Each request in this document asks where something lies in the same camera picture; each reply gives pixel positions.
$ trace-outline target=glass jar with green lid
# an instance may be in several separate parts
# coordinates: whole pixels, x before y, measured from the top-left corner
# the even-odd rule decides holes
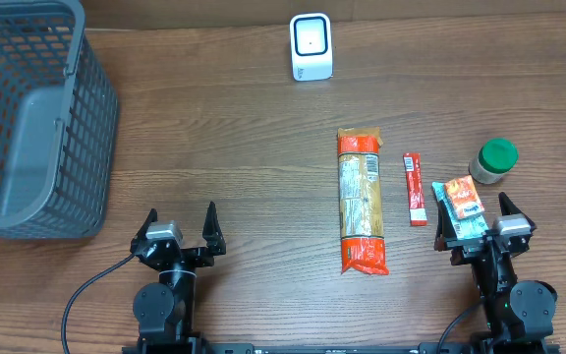
[[[509,140],[492,139],[469,163],[469,173],[480,183],[495,183],[514,167],[518,159],[517,148]]]

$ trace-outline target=wooden table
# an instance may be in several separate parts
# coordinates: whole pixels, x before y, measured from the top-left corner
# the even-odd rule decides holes
[[[285,26],[100,33],[90,42],[121,97],[103,231],[80,241],[0,240],[0,352],[61,352],[72,293],[128,254],[151,207],[189,245],[218,206],[228,254],[198,275],[197,329],[259,345],[437,340],[477,298],[468,266],[432,249],[432,181],[467,173],[493,137],[516,168],[479,187],[492,220],[505,191],[537,224],[515,260],[560,298],[566,352],[566,14],[337,24],[335,75],[297,84]],[[335,134],[381,127],[389,276],[340,274]],[[410,227],[402,154],[419,151],[430,225]],[[70,315],[72,353],[137,338],[132,301],[155,272],[131,262]],[[485,328],[482,314],[452,340]]]

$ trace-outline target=red packet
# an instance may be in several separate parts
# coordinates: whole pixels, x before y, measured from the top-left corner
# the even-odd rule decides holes
[[[425,197],[423,182],[421,181],[421,155],[416,152],[403,154],[405,163],[405,177],[408,181],[408,199],[410,200],[410,224],[412,226],[426,226]]]

